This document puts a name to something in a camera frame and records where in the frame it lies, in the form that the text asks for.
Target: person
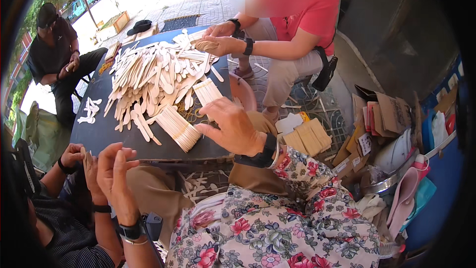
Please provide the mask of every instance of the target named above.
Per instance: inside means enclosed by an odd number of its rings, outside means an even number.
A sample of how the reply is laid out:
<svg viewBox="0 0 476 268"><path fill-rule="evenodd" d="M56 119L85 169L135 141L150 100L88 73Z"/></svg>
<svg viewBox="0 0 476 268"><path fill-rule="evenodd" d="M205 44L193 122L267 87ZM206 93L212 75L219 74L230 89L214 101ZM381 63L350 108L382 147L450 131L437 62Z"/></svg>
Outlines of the person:
<svg viewBox="0 0 476 268"><path fill-rule="evenodd" d="M59 17L52 3L45 3L36 18L38 34L33 39L27 65L36 84L51 85L55 96L56 117L72 129L74 118L71 95L82 77L96 69L106 48L80 56L78 35ZM73 63L69 71L66 67Z"/></svg>
<svg viewBox="0 0 476 268"><path fill-rule="evenodd" d="M255 41L251 55L270 58L263 113L274 122L278 119L278 110L287 100L294 81L298 77L317 74L322 70L323 62L315 47L325 49L328 61L334 55L333 39L339 0L307 1L309 3L303 10L296 14L284 14L287 16L258 18L238 13L233 19L207 28L202 37L219 44L218 48L209 50L209 53L217 56L231 54L233 58L238 58L238 67L233 73L242 78L252 76L253 70L249 54L243 54L246 42L230 37L236 29L244 30L245 36Z"/></svg>
<svg viewBox="0 0 476 268"><path fill-rule="evenodd" d="M261 113L245 113L228 98L207 104L200 114L215 118L220 129L196 128L237 155L263 152L266 133L277 134ZM130 148L122 143L101 152L99 187L124 226L133 226L140 213L163 218L165 267L378 266L376 227L356 210L335 173L289 146L275 151L270 168L235 164L227 192L197 205L174 191L174 180L159 168L128 157ZM145 235L123 240L129 266L158 266L147 241Z"/></svg>
<svg viewBox="0 0 476 268"><path fill-rule="evenodd" d="M28 199L28 217L37 238L61 267L117 267L122 259L122 247L110 211L100 209L109 206L96 181L96 157L93 157L92 168L84 170L92 203L97 211L102 211L94 212L94 232L78 218L74 205L58 199L66 173L72 173L71 168L82 160L81 147L81 144L69 144L40 180L41 191Z"/></svg>

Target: khaki trousers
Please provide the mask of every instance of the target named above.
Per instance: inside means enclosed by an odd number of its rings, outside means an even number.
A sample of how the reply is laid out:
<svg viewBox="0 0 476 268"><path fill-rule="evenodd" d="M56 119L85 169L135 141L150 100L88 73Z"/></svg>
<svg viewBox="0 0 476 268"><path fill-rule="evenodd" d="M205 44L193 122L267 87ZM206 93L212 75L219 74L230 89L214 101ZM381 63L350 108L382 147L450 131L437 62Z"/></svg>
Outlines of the khaki trousers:
<svg viewBox="0 0 476 268"><path fill-rule="evenodd" d="M247 115L258 131L277 134L274 124L261 113L250 111ZM266 168L235 164L228 181L257 193L290 198L293 196L289 193L285 182ZM127 183L134 193L141 213L153 211L163 218L159 239L164 247L169 249L170 236L182 214L182 209L193 207L193 202L185 198L181 192L173 190L174 177L165 174L157 167L138 166L128 170Z"/></svg>
<svg viewBox="0 0 476 268"><path fill-rule="evenodd" d="M255 41L277 41L276 28L269 18L260 18L252 26L245 28L245 36ZM233 58L245 57L232 54ZM268 88L263 105L278 106L288 99L294 81L299 77L317 74L322 70L322 59L318 51L311 51L298 60L270 59L268 66Z"/></svg>

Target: floral pattern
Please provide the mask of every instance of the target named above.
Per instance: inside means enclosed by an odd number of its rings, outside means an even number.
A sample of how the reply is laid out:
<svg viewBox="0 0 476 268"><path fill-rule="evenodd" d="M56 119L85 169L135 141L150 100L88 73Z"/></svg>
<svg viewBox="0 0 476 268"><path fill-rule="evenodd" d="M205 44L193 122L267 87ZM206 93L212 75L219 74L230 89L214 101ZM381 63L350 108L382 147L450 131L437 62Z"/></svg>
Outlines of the floral pattern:
<svg viewBox="0 0 476 268"><path fill-rule="evenodd" d="M230 184L216 206L182 211L165 266L378 267L377 228L327 166L288 147L274 172L305 206Z"/></svg>

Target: planter box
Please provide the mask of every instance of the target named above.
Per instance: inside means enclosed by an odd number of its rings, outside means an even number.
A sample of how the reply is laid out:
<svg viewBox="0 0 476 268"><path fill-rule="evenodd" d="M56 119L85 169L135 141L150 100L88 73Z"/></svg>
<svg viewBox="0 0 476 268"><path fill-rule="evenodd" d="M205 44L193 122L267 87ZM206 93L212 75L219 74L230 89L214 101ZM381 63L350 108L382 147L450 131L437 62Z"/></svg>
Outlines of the planter box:
<svg viewBox="0 0 476 268"><path fill-rule="evenodd" d="M125 11L119 16L119 18L117 18L116 21L114 21L114 23L112 23L111 26L98 31L98 33L96 34L98 41L105 41L108 38L111 38L120 33L122 28L127 25L129 20L129 14L127 13L127 11Z"/></svg>

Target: doormat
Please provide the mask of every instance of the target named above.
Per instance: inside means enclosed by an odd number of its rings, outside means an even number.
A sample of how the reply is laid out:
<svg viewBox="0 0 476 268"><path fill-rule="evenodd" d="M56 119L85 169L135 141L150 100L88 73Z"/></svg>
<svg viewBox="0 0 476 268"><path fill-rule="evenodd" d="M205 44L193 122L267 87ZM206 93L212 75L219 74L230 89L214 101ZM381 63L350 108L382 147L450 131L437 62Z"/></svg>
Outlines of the doormat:
<svg viewBox="0 0 476 268"><path fill-rule="evenodd" d="M186 15L182 17L177 17L169 20L164 21L164 27L160 30L160 32L172 31L177 29L183 29L188 27L195 27L197 26L197 18L200 15Z"/></svg>

